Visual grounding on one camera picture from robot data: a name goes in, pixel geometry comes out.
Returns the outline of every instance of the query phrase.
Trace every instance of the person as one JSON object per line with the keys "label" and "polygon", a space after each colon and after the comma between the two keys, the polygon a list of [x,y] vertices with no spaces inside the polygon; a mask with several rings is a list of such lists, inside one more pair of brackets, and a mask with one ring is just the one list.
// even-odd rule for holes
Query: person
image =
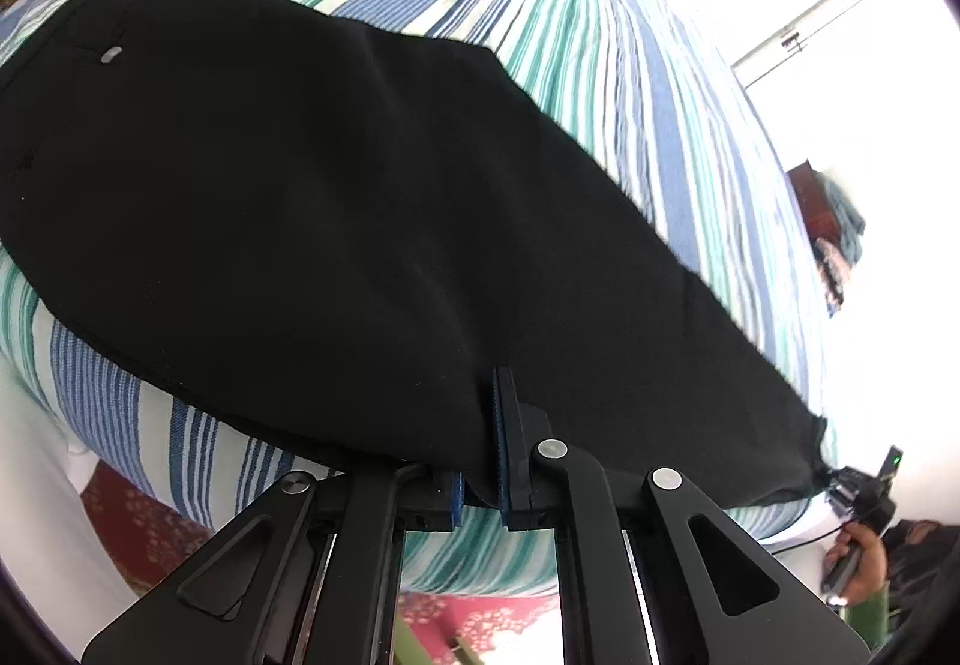
{"label": "person", "polygon": [[930,519],[904,519],[881,537],[858,522],[843,526],[824,556],[824,575],[851,550],[860,564],[840,597],[841,616],[876,649],[910,616],[960,537],[960,526]]}

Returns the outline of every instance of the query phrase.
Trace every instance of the striped mattress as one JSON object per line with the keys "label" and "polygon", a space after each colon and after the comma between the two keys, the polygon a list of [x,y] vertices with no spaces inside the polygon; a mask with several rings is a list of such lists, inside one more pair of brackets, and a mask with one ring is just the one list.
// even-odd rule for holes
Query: striped mattress
{"label": "striped mattress", "polygon": [[[64,1],[18,0],[0,13],[0,62]],[[731,70],[664,0],[295,1],[491,48],[810,409],[824,414],[826,312],[793,194]],[[155,102],[162,110],[163,99]],[[136,146],[136,131],[130,136]],[[269,287],[270,262],[253,264]],[[291,468],[321,478],[332,472],[248,438],[100,357],[56,321],[2,250],[0,283],[0,349],[38,406],[72,442],[182,514],[219,528]],[[764,537],[793,523],[805,505],[730,513]],[[508,534],[495,511],[468,508],[454,534],[409,534],[403,584],[435,593],[553,591],[551,534]]]}

